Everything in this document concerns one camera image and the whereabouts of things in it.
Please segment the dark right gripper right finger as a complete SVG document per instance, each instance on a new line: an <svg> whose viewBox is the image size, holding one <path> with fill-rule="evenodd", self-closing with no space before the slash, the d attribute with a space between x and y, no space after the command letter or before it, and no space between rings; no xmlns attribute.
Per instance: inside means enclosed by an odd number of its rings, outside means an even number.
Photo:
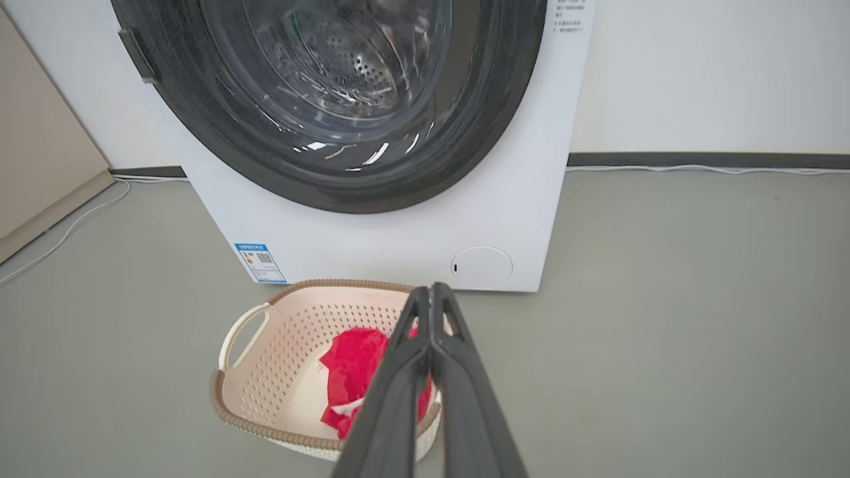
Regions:
<svg viewBox="0 0 850 478"><path fill-rule="evenodd" d="M430 365L443 403L444 476L526 477L454 291L430 288Z"/></svg>

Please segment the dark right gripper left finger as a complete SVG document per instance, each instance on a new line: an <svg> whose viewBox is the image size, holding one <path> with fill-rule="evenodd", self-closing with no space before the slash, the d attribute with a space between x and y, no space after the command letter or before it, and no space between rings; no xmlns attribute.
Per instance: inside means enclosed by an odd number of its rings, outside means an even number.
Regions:
<svg viewBox="0 0 850 478"><path fill-rule="evenodd" d="M332 476L415 475L418 401L428 381L430 310L428 288L414 288Z"/></svg>

